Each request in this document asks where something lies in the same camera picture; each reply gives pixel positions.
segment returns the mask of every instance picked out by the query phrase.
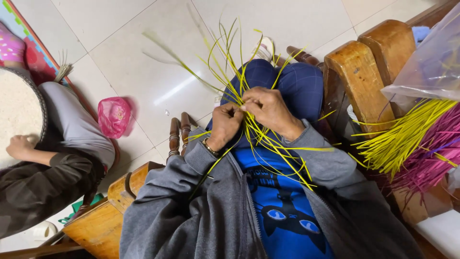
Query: gray zip hoodie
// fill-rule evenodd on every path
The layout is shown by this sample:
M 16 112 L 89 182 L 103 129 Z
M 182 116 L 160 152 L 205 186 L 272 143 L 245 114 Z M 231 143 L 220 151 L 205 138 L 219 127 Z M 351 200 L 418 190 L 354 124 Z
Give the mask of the gray zip hoodie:
M 286 147 L 330 147 L 311 125 Z M 193 131 L 190 136 L 204 132 Z M 268 258 L 251 194 L 230 152 L 189 197 L 216 158 L 201 143 L 189 143 L 185 156 L 170 157 L 165 168 L 151 170 L 123 218 L 121 259 Z M 335 258 L 424 258 L 417 243 L 391 213 L 375 182 L 356 170 L 345 152 L 296 150 L 313 182 L 304 188 Z

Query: cat eye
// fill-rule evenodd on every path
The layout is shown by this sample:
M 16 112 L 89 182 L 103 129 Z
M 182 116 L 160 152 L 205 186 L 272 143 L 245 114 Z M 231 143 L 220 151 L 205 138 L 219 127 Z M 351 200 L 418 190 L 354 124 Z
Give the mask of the cat eye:
M 315 234 L 319 234 L 320 233 L 320 230 L 319 228 L 311 221 L 309 220 L 306 220 L 306 219 L 302 219 L 302 220 L 299 220 L 299 223 L 302 227 L 304 227 L 304 229 L 312 232 L 312 233 L 315 233 Z
M 286 216 L 281 211 L 278 211 L 275 209 L 269 210 L 267 212 L 267 215 L 270 218 L 275 219 L 275 220 L 285 220 L 286 219 Z

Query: pink plastic bag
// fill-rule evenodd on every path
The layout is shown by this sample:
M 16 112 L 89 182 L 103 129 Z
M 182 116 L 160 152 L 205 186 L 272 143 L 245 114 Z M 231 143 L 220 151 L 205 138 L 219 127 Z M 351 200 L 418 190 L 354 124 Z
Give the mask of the pink plastic bag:
M 121 97 L 110 97 L 99 102 L 99 127 L 109 138 L 118 139 L 123 135 L 130 115 L 131 108 Z

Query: blue t-shirt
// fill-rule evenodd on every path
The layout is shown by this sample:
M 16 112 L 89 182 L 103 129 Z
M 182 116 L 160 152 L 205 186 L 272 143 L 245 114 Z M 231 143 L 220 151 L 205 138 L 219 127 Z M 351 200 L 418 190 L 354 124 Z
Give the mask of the blue t-shirt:
M 249 189 L 269 258 L 334 258 L 300 183 L 273 173 L 276 168 L 290 175 L 294 173 L 292 168 L 266 148 L 256 147 L 255 151 L 257 160 L 250 148 L 232 153 L 243 173 L 250 176 Z M 289 177 L 299 179 L 295 174 Z

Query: person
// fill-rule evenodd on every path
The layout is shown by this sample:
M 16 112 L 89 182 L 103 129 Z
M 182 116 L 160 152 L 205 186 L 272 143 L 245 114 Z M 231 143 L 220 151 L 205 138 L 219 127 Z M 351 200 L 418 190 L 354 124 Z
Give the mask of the person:
M 0 57 L 23 75 L 25 44 L 0 23 Z M 0 238 L 24 231 L 87 193 L 115 160 L 115 149 L 73 91 L 56 82 L 38 86 L 48 113 L 45 138 L 33 146 L 27 136 L 10 139 L 6 151 L 17 165 L 0 169 Z
M 266 46 L 262 51 L 268 52 Z M 213 111 L 210 134 L 148 173 L 124 213 L 120 258 L 424 257 L 376 183 L 314 129 L 321 72 L 308 64 L 288 65 L 271 89 L 279 71 L 268 62 L 272 54 L 256 55 L 259 59 L 247 64 L 250 89 L 242 94 L 241 107 L 223 100 Z M 231 83 L 239 85 L 236 77 Z M 240 138 L 248 113 L 276 132 L 284 147 L 333 149 L 295 150 L 317 187 L 299 183 L 282 157 L 264 146 L 253 143 L 252 151 L 246 137 Z M 198 128 L 190 136 L 204 132 Z

